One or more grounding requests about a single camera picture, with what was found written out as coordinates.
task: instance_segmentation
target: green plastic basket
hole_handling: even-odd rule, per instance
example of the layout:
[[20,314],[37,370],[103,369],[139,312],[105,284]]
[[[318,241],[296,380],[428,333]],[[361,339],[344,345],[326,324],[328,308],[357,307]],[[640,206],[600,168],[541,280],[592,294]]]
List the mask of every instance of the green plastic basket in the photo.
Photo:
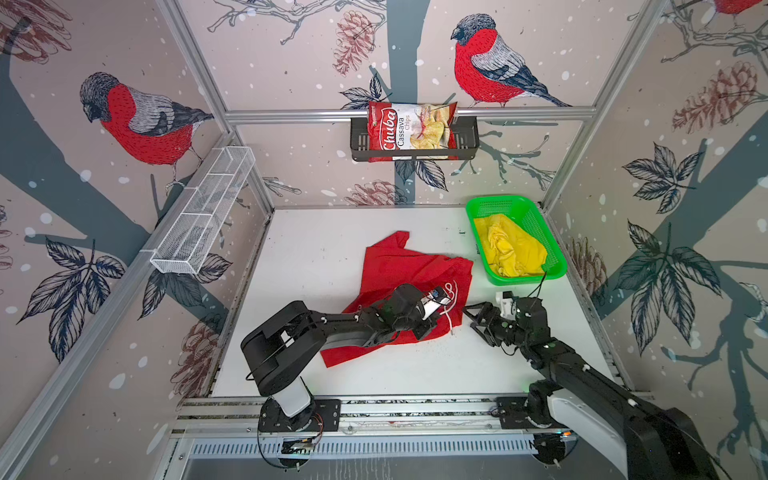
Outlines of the green plastic basket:
[[480,236],[475,228],[475,218],[490,217],[496,214],[504,214],[511,218],[523,230],[544,245],[544,248],[547,249],[547,261],[542,269],[547,273],[546,280],[553,280],[565,275],[565,272],[568,270],[568,264],[565,262],[563,252],[560,250],[558,242],[552,236],[552,232],[549,231],[547,223],[538,207],[536,207],[536,204],[528,198],[520,197],[519,195],[478,197],[473,198],[467,203],[467,215],[469,216],[469,223],[472,225],[472,232],[475,233],[475,241],[477,242],[478,250],[480,250],[480,257],[482,257],[485,272],[488,274],[488,279],[491,283],[501,286],[541,282],[541,275],[509,278],[496,275],[491,270],[491,267],[488,266],[488,261],[485,259],[485,253],[480,244]]

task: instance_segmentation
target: white mesh basket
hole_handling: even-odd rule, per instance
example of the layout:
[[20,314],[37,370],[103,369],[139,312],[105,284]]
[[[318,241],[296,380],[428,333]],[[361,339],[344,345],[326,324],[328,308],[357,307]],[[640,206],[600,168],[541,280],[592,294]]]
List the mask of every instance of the white mesh basket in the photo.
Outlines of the white mesh basket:
[[162,273],[200,272],[255,162],[249,147],[225,147],[154,252]]

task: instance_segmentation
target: gray floor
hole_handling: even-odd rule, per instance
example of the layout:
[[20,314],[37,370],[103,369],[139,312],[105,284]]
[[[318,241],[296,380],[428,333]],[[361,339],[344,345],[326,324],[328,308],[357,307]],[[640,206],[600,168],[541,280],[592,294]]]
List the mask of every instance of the gray floor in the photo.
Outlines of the gray floor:
[[261,458],[191,460],[184,480],[621,480],[624,476],[588,443],[579,441],[560,469],[530,455],[313,460],[300,472],[283,472]]

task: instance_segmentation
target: yellow fabric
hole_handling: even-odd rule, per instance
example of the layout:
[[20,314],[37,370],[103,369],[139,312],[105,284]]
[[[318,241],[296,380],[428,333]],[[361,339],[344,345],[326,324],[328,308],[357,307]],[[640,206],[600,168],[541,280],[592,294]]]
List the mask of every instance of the yellow fabric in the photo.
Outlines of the yellow fabric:
[[475,218],[485,259],[499,276],[541,275],[547,249],[506,215]]

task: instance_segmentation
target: white tabletop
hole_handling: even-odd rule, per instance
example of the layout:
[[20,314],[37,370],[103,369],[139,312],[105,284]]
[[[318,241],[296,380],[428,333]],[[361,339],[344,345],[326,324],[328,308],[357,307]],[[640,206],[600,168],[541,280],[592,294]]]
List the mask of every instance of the white tabletop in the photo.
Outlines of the white tabletop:
[[[339,313],[357,297],[365,248],[397,230],[411,233],[406,248],[475,262],[468,304],[494,301],[463,208],[278,210],[243,301],[213,396],[258,396],[240,342],[293,300],[307,308]],[[512,287],[528,295],[536,285]],[[552,335],[562,339],[604,375],[611,377],[598,343],[568,279],[547,280],[540,297]],[[302,378],[315,395],[416,395],[524,392],[541,379],[517,354],[488,346],[469,319],[428,342],[392,345],[330,369],[320,355]]]

